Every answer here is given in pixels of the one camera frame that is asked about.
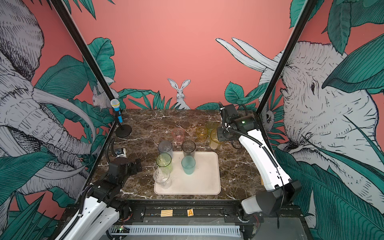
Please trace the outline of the tall yellow glass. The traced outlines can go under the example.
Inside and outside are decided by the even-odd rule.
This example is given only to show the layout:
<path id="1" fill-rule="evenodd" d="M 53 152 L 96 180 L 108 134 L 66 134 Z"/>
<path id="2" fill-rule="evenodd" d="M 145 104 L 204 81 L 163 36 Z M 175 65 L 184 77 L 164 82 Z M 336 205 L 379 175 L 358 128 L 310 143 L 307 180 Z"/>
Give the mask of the tall yellow glass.
<path id="1" fill-rule="evenodd" d="M 210 148 L 212 150 L 217 150 L 221 147 L 223 143 L 219 141 L 218 130 L 213 129 L 210 134 Z"/>

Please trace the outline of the clear faceted glass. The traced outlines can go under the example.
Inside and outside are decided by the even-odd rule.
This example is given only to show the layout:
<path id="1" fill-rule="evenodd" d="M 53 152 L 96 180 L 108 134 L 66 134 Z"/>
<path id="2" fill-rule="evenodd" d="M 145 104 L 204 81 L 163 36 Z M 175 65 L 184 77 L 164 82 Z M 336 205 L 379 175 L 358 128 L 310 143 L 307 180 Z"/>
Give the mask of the clear faceted glass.
<path id="1" fill-rule="evenodd" d="M 163 189 L 171 186 L 170 171 L 165 168 L 157 168 L 153 174 L 154 181 Z"/>

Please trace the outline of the light green tall glass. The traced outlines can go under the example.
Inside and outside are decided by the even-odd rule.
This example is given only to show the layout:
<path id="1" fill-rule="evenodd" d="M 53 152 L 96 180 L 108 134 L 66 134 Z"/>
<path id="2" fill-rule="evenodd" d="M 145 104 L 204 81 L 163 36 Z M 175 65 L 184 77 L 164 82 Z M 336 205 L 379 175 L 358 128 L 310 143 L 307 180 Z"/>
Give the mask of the light green tall glass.
<path id="1" fill-rule="evenodd" d="M 172 157 L 168 153 L 159 154 L 156 158 L 157 166 L 168 173 L 171 173 L 173 170 Z"/>

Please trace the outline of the dark grey tall glass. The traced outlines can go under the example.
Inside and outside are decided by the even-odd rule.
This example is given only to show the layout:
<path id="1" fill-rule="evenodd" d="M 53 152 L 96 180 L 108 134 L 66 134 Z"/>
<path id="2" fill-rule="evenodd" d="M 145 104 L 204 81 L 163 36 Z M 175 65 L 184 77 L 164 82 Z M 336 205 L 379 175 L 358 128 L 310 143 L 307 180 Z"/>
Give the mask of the dark grey tall glass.
<path id="1" fill-rule="evenodd" d="M 182 144 L 182 151 L 184 156 L 191 156 L 195 157 L 195 152 L 196 152 L 196 144 L 193 141 L 187 140 L 184 141 Z"/>

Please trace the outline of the blue tall plastic glass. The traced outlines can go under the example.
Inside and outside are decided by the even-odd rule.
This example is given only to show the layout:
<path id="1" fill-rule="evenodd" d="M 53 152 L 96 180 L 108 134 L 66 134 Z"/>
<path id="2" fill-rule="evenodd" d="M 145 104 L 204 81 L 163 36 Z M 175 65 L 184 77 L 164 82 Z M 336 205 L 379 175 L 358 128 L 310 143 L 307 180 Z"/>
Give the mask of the blue tall plastic glass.
<path id="1" fill-rule="evenodd" d="M 158 151 L 160 154 L 169 154 L 173 157 L 173 144 L 170 141 L 161 141 L 158 144 Z"/>

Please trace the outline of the frosted teal textured glass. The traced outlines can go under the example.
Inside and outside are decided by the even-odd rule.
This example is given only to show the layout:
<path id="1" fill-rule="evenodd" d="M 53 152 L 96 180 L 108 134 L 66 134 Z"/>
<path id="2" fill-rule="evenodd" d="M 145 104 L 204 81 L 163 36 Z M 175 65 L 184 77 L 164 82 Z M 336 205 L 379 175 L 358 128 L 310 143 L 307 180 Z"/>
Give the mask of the frosted teal textured glass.
<path id="1" fill-rule="evenodd" d="M 195 166 L 196 166 L 196 160 L 194 159 L 194 157 L 192 157 L 192 156 L 185 156 L 182 159 L 181 164 L 182 164 L 184 172 L 187 175 L 191 175 L 191 174 L 194 173 Z"/>

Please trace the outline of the beige plastic tray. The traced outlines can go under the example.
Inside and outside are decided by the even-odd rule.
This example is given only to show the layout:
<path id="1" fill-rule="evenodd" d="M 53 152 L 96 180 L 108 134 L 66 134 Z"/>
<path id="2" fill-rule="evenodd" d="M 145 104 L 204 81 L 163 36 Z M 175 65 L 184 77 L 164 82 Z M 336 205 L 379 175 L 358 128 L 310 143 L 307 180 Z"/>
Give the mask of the beige plastic tray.
<path id="1" fill-rule="evenodd" d="M 166 186 L 154 185 L 157 195 L 218 195 L 221 192 L 219 159 L 215 152 L 196 152 L 196 166 L 188 175 L 182 167 L 182 152 L 174 152 L 172 165 Z"/>

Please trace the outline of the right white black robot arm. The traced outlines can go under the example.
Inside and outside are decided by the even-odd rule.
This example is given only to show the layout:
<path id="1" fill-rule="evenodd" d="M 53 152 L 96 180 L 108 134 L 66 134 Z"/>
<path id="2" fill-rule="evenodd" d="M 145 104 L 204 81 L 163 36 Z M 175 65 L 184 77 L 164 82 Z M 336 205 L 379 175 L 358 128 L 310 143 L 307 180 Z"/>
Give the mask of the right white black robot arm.
<path id="1" fill-rule="evenodd" d="M 222 125 L 217 128 L 220 142 L 238 140 L 247 150 L 263 180 L 265 191 L 241 201 L 247 215 L 269 215 L 291 204 L 302 185 L 283 170 L 268 148 L 259 125 L 252 115 L 241 116 L 233 104 L 218 103 Z"/>

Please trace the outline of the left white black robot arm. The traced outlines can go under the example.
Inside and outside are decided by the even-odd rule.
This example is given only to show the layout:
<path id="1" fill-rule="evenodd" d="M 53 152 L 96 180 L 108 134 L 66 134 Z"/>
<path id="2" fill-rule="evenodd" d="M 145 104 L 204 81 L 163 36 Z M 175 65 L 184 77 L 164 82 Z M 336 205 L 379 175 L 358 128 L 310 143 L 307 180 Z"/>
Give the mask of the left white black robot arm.
<path id="1" fill-rule="evenodd" d="M 115 223 L 133 216 L 129 202 L 117 195 L 128 177 L 142 171 L 141 159 L 117 157 L 104 177 L 86 187 L 79 210 L 56 237 L 57 240 L 99 240 Z"/>

